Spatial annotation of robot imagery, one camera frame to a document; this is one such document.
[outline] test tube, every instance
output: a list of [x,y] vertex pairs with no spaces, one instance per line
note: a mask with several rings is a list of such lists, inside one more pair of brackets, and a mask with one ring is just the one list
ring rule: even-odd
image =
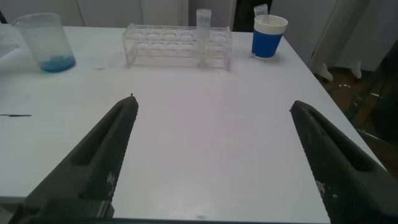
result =
[[263,21],[268,21],[268,6],[267,4],[261,4],[254,7],[254,16],[264,16]]
[[209,48],[210,21],[210,9],[197,10],[197,47],[201,62],[205,59]]

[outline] white table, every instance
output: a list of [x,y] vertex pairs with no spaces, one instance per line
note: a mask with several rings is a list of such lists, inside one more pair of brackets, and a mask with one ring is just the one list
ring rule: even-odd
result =
[[130,93],[139,112],[114,217],[330,222],[289,112],[295,100],[377,160],[283,38],[264,63],[249,58],[252,34],[233,33],[230,72],[127,69],[123,29],[65,30],[77,60],[69,71],[41,73],[22,49],[0,58],[0,113],[33,115],[0,117],[3,201],[26,197]]

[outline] black pen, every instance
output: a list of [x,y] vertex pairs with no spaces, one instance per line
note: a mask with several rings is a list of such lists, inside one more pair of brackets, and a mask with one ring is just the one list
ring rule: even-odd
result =
[[32,116],[30,114],[0,114],[0,116],[8,116],[10,118],[16,118],[21,116]]

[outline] test tube rack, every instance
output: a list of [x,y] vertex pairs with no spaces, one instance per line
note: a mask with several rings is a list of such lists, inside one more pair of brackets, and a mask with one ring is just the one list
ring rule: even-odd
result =
[[[122,36],[127,66],[201,67],[196,39],[196,27],[130,24]],[[231,54],[229,27],[210,28],[205,66],[229,70]]]

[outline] black cable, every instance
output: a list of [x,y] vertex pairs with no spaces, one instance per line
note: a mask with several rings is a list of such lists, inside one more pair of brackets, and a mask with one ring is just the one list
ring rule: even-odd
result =
[[386,85],[388,79],[389,79],[389,77],[386,77],[386,78],[384,79],[384,82],[383,82],[383,84],[381,85],[381,88],[380,88],[379,97],[377,98],[376,104],[375,104],[375,105],[373,106],[373,108],[370,110],[368,116],[367,116],[359,125],[357,125],[358,127],[361,127],[361,126],[371,117],[372,111],[373,111],[374,109],[376,109],[377,105],[379,104],[379,101],[380,101],[380,99],[381,99],[381,97],[382,97],[382,94],[383,94],[384,87],[385,87],[385,85]]

